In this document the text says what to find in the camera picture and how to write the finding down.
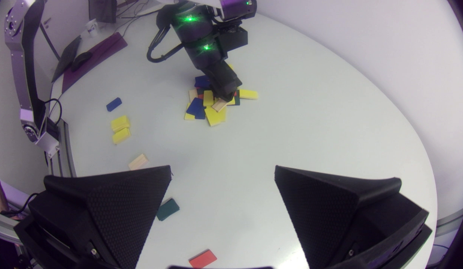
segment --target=white cup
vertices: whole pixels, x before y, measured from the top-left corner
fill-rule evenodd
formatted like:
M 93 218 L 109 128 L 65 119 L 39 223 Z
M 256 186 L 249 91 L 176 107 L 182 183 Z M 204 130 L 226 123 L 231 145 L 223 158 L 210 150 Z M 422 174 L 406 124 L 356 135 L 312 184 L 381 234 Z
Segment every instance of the white cup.
M 98 24 L 97 20 L 93 19 L 90 22 L 87 22 L 85 25 L 85 28 L 87 29 L 87 32 L 90 34 L 91 37 L 97 36 L 98 35 Z

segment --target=blue block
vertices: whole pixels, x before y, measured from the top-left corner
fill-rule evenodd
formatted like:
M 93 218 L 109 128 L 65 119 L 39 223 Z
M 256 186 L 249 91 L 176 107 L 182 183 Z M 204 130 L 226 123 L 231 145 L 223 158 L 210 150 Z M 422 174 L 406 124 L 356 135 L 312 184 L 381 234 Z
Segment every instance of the blue block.
M 193 99 L 192 103 L 187 109 L 187 113 L 194 115 L 197 120 L 205 119 L 205 108 L 203 107 L 203 100 L 200 98 Z
M 206 75 L 195 78 L 195 87 L 210 87 L 210 80 Z
M 110 112 L 110 111 L 116 109 L 117 106 L 119 106 L 119 105 L 121 105 L 121 104 L 122 104 L 122 100 L 121 100 L 119 97 L 115 98 L 112 102 L 110 102 L 110 103 L 107 104 L 107 110 L 108 110 L 108 112 Z
M 163 221 L 178 210 L 180 210 L 180 207 L 172 198 L 158 208 L 157 218 L 159 221 Z

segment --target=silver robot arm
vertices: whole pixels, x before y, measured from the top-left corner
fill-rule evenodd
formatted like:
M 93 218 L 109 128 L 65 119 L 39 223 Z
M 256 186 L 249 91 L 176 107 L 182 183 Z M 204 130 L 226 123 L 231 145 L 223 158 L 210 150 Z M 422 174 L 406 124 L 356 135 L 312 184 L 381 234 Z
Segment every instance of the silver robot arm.
M 34 38 L 44 5 L 43 0 L 18 0 L 6 15 L 4 32 L 21 105 L 23 130 L 31 142 L 52 158 L 59 151 L 59 129 L 46 116 L 45 102 L 37 95 L 34 73 Z

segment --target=dark green block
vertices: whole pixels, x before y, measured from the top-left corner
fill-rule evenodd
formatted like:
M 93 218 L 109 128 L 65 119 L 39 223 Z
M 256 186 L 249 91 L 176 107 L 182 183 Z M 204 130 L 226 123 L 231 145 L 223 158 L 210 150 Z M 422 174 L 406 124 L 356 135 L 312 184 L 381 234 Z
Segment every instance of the dark green block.
M 168 216 L 179 210 L 180 207 L 172 198 L 158 208 L 157 218 L 159 221 L 163 221 L 164 219 L 168 218 Z

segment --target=yellow block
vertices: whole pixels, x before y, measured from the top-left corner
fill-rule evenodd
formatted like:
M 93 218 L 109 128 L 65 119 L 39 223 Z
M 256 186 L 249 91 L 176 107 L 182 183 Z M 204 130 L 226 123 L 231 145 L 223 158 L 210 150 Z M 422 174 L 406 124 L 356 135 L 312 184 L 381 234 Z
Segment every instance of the yellow block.
M 240 89 L 240 98 L 245 98 L 245 99 L 258 99 L 258 93 L 255 92 L 254 90 L 241 90 Z
M 203 106 L 213 106 L 213 92 L 206 90 L 203 92 Z
M 223 109 L 218 112 L 218 116 L 220 117 L 221 122 L 225 122 L 227 120 L 227 107 L 225 106 Z
M 195 119 L 195 116 L 192 115 L 192 114 L 188 114 L 187 112 L 185 112 L 185 119 L 186 119 L 186 120 L 194 120 L 194 119 Z
M 227 105 L 234 105 L 235 104 L 235 97 L 233 97 L 233 99 L 227 103 Z
M 221 116 L 211 107 L 206 107 L 205 109 L 206 119 L 210 126 L 215 126 L 221 123 Z
M 110 123 L 110 127 L 112 127 L 112 130 L 114 131 L 114 133 L 117 133 L 118 131 L 122 130 L 123 128 L 130 128 L 129 118 L 127 118 L 127 116 L 124 115 L 122 117 L 114 119 Z
M 122 143 L 125 139 L 129 138 L 130 136 L 131 134 L 130 134 L 129 128 L 122 129 L 112 136 L 113 143 L 115 145 L 118 145 L 119 143 Z

